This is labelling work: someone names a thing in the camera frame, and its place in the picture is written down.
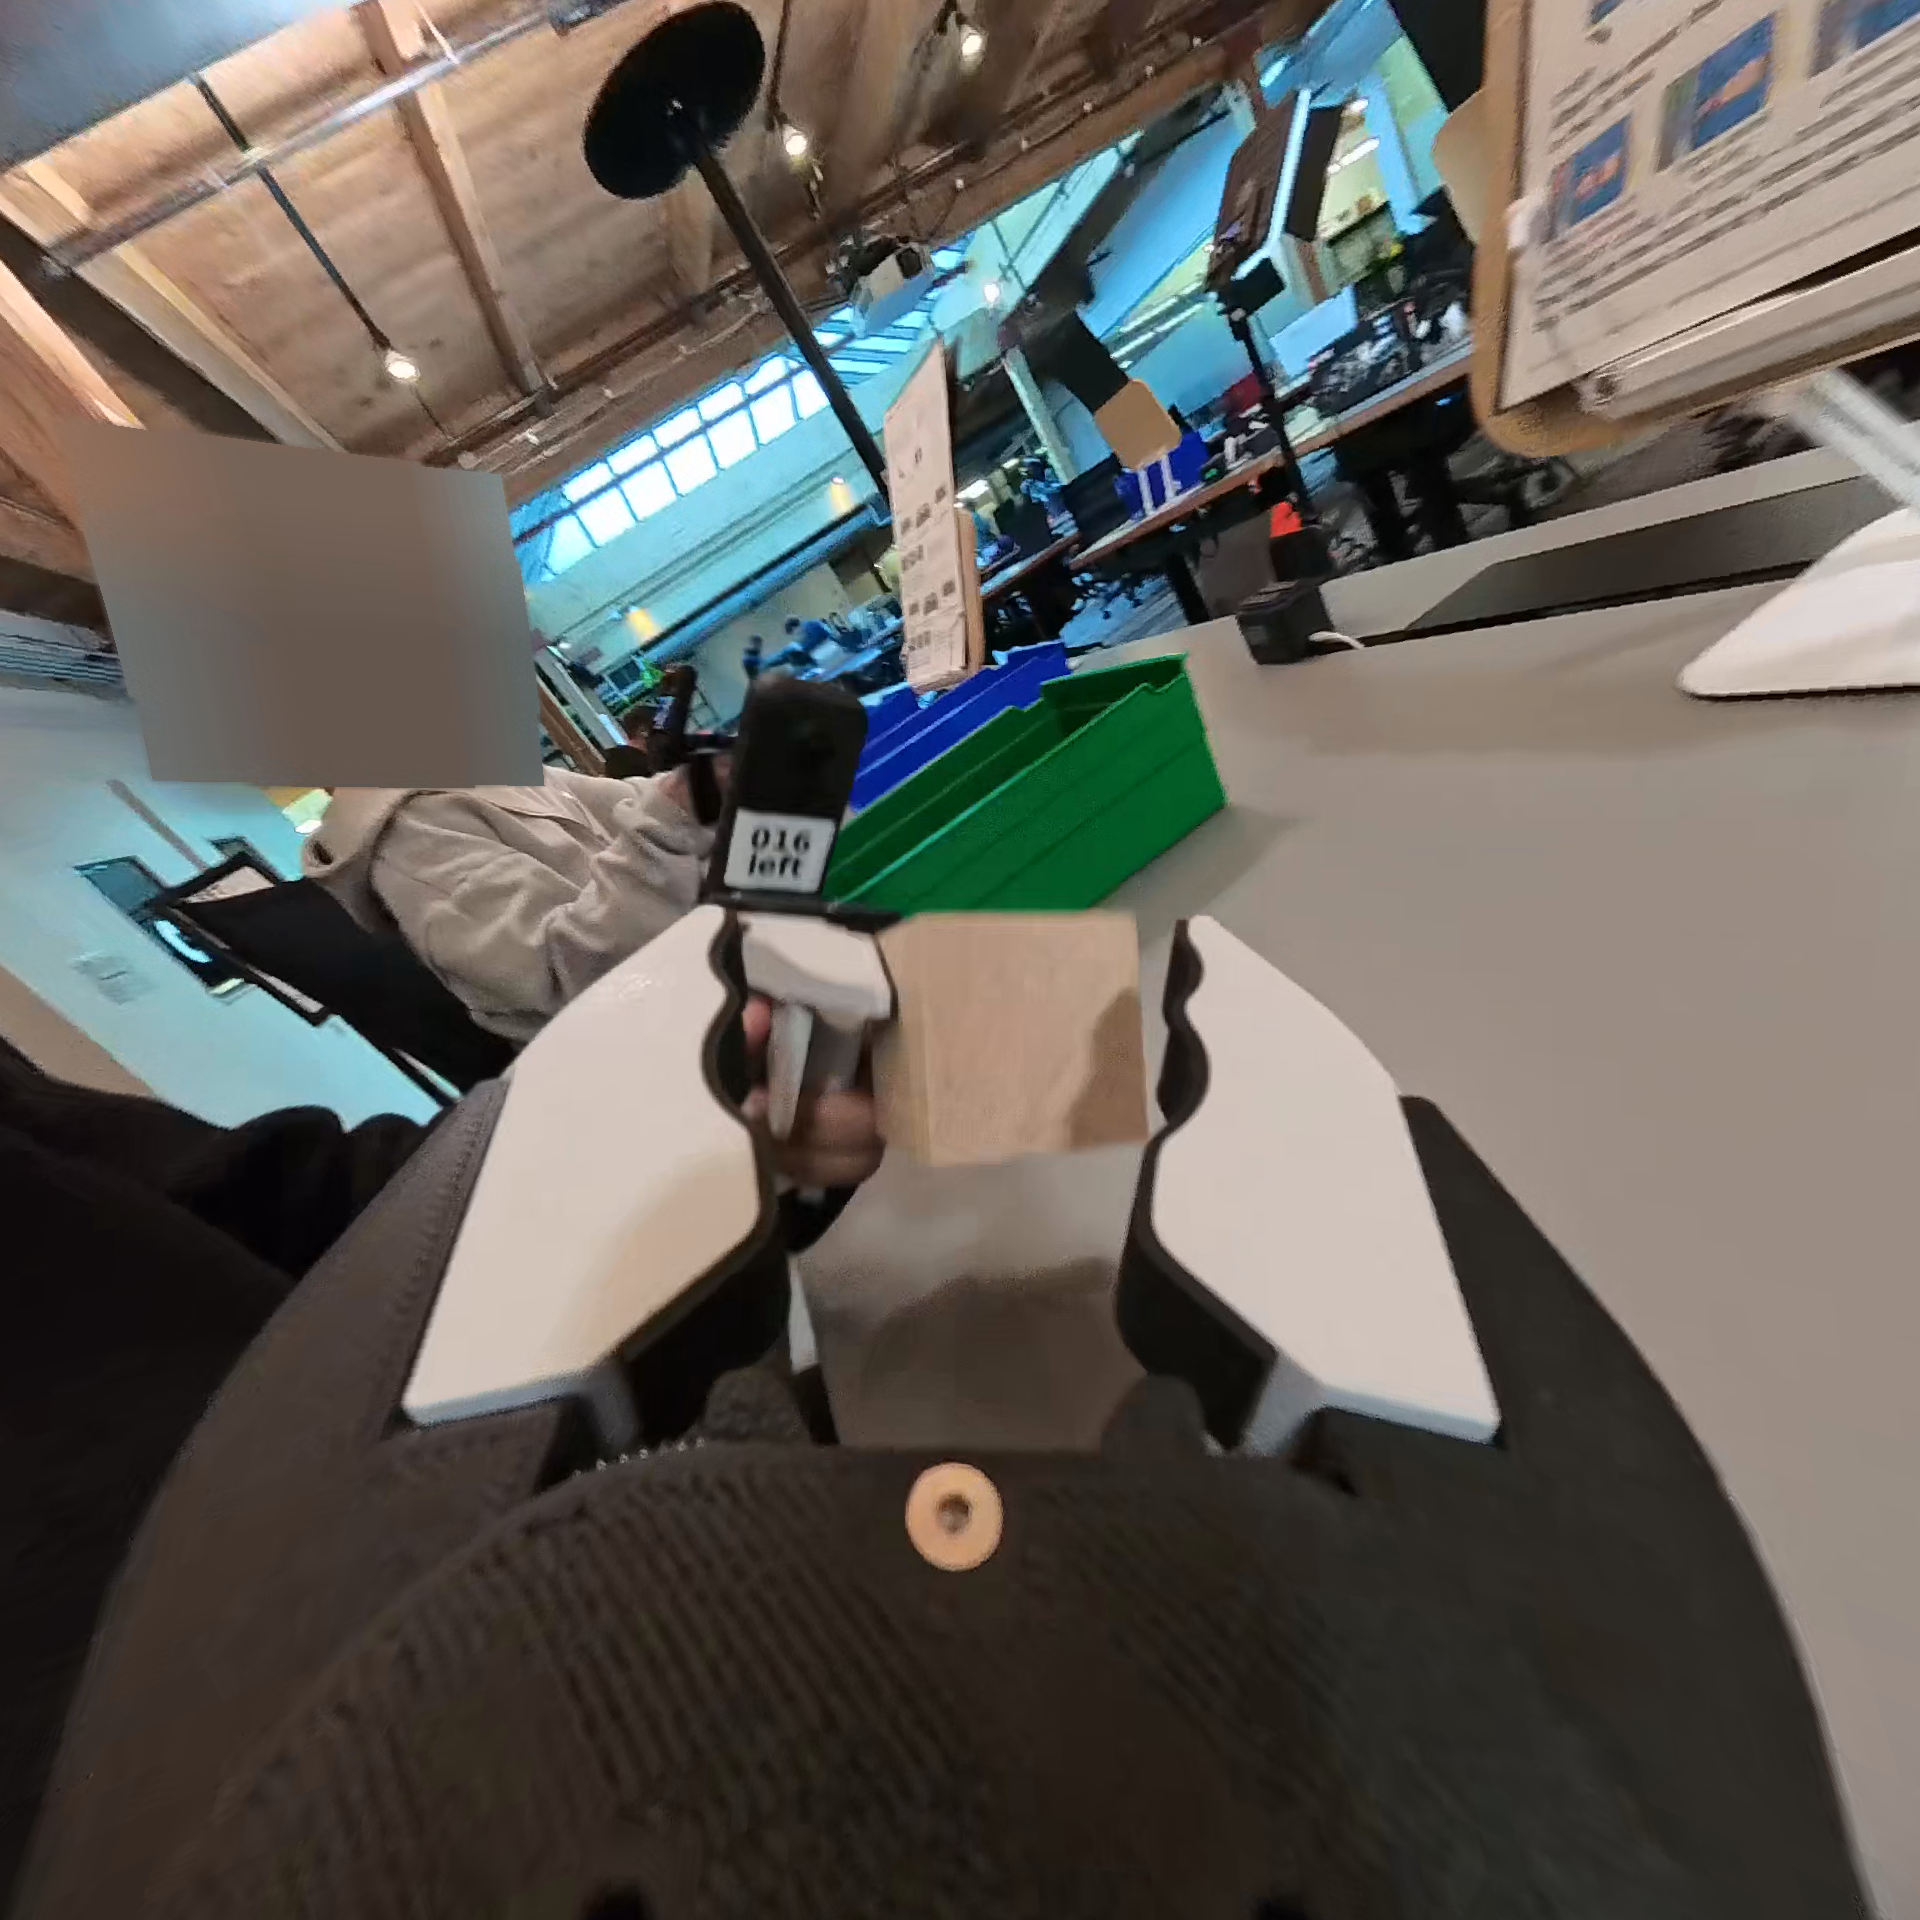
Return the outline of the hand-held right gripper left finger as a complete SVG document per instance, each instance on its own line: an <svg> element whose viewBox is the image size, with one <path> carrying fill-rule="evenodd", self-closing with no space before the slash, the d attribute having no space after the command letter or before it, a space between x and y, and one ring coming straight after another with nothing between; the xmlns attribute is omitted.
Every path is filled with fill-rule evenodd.
<svg viewBox="0 0 1920 1920"><path fill-rule="evenodd" d="M516 1055L400 1395L415 1429L573 1406L634 1452L786 1350L781 1198L730 1086L736 962L736 915L701 907Z"/></svg>

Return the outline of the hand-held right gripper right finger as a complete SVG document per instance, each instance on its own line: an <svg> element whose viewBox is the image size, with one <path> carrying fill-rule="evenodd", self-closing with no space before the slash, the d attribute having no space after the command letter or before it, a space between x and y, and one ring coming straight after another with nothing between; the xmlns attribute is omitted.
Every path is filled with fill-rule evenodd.
<svg viewBox="0 0 1920 1920"><path fill-rule="evenodd" d="M1219 1452L1285 1452L1321 1413L1491 1443L1500 1400L1392 1074L1214 915L1176 920L1159 1015L1114 1273L1129 1356L1192 1389Z"/></svg>

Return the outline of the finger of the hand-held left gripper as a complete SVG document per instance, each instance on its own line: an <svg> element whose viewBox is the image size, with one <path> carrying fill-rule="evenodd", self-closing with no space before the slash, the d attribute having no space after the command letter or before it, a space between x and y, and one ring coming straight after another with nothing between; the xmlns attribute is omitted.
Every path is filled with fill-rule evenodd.
<svg viewBox="0 0 1920 1920"><path fill-rule="evenodd" d="M835 920L744 920L742 967L751 997L760 992L786 1008L765 1055L778 1129L795 1116L803 1074L825 1068L819 1026L868 1032L868 1068L879 1074L879 1041L895 1015L895 987L870 933Z"/></svg>

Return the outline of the large wooden block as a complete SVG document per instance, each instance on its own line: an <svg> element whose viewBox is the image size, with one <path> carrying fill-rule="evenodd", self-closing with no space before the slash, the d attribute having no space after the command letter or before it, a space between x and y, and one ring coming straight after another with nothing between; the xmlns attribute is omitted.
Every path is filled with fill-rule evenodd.
<svg viewBox="0 0 1920 1920"><path fill-rule="evenodd" d="M887 1148L1007 1166L1148 1138L1129 912L922 912L879 933L870 1041Z"/></svg>

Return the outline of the green plastic bin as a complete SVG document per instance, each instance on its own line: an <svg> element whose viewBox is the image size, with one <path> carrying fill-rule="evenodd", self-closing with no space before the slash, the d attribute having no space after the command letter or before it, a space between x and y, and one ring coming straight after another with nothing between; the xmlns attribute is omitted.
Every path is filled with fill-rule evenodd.
<svg viewBox="0 0 1920 1920"><path fill-rule="evenodd" d="M1179 653L1047 679L841 826L853 912L1077 912L1225 809Z"/></svg>

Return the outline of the person's left hand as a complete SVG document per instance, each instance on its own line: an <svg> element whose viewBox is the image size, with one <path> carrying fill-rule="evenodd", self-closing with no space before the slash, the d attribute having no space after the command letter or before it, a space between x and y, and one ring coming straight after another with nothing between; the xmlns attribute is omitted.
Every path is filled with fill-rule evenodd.
<svg viewBox="0 0 1920 1920"><path fill-rule="evenodd" d="M825 1041L825 1068L803 1074L803 1095L790 1109L790 1124L771 1124L771 1032L786 1008L771 997L744 997L742 1032L744 1032L744 1099L742 1118L765 1147L778 1166L781 1192L853 1192L879 1177L880 1166L880 1124L870 1099L870 1068L868 1068L868 1032L819 1026Z"/></svg>

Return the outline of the black hand-held device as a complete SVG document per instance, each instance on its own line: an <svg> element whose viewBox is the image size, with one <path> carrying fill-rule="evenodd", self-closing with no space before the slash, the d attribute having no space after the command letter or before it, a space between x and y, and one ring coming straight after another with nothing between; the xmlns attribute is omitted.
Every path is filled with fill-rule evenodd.
<svg viewBox="0 0 1920 1920"><path fill-rule="evenodd" d="M701 730L696 705L696 664L671 664L644 712L647 730L637 733L637 757L656 778L673 788L673 795L701 826L720 826L736 733Z"/></svg>

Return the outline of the stack of blue bins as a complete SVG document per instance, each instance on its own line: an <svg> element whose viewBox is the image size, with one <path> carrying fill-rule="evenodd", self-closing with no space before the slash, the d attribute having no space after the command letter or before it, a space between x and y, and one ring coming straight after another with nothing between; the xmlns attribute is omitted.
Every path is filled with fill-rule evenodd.
<svg viewBox="0 0 1920 1920"><path fill-rule="evenodd" d="M1039 688L1064 675L1064 643L1025 643L943 694L918 694L912 685L868 694L868 743L853 778L853 814L893 795L902 778L922 776L986 722L1007 712L1033 712Z"/></svg>

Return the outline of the black office chair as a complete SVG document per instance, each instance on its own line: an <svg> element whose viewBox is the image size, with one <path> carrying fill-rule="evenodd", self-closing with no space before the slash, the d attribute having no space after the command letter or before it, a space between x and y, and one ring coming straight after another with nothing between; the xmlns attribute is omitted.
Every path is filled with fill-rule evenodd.
<svg viewBox="0 0 1920 1920"><path fill-rule="evenodd" d="M253 853L162 887L153 915L307 1029L348 1029L436 1109L511 1068L516 1051L473 1026L400 938L366 933L322 884L274 876Z"/></svg>

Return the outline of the white ceiling projector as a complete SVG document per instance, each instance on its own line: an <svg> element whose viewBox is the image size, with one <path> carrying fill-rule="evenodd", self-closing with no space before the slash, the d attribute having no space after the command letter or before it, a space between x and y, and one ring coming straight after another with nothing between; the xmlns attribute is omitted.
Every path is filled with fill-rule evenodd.
<svg viewBox="0 0 1920 1920"><path fill-rule="evenodd" d="M912 239L844 244L831 268L859 332L895 324L935 287L935 253Z"/></svg>

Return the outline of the stack of black batteries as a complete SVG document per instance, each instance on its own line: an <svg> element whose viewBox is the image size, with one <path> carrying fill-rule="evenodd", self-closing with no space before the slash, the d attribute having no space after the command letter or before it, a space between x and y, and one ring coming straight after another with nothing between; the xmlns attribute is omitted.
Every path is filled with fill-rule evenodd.
<svg viewBox="0 0 1920 1920"><path fill-rule="evenodd" d="M1343 653L1321 585L1274 585L1238 609L1238 635L1259 664Z"/></svg>

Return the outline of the black pole with round disc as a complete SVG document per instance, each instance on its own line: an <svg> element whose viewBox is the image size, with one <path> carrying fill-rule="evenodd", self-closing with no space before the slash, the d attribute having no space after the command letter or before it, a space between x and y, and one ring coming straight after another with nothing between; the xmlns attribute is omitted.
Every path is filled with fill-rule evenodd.
<svg viewBox="0 0 1920 1920"><path fill-rule="evenodd" d="M765 42L744 4L706 0L671 11L600 88L581 121L589 177L624 197L656 201L682 177L701 177L720 221L742 244L756 287L781 316L790 344L831 402L859 462L870 472L880 503L887 462L864 423L844 379L814 340L795 282L786 277L771 239L723 173L723 141L751 121L765 80Z"/></svg>

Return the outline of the white tablet stand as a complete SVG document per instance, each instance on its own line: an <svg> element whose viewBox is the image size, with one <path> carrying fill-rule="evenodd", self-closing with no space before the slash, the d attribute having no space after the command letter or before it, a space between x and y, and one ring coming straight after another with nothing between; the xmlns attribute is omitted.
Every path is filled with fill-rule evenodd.
<svg viewBox="0 0 1920 1920"><path fill-rule="evenodd" d="M1920 244L1872 251L1773 297L1676 332L1654 350L1500 402L1505 344L1477 350L1477 409L1510 449L1585 449L1635 428L1751 404L1842 454L1893 513L1842 539L1798 585L1704 649L1694 700L1836 700L1920 685L1920 443L1855 359L1916 344Z"/></svg>

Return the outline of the black tripod with monitor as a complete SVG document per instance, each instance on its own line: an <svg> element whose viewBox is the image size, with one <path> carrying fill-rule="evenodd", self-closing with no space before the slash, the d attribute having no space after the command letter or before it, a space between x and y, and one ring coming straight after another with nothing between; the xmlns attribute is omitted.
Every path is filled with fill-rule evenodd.
<svg viewBox="0 0 1920 1920"><path fill-rule="evenodd" d="M1242 344L1259 379L1259 443L1265 472L1259 496L1265 505L1265 557L1284 590L1327 585L1334 540L1314 505L1297 446L1285 437L1285 402L1276 387L1276 359L1259 344L1259 316L1285 292L1303 268L1285 273L1274 251L1276 239L1314 244L1327 194L1327 165L1340 145L1340 109L1314 109L1314 90L1290 90L1284 109L1261 109L1259 127L1238 145L1212 226L1206 287L1219 305L1229 340Z"/></svg>

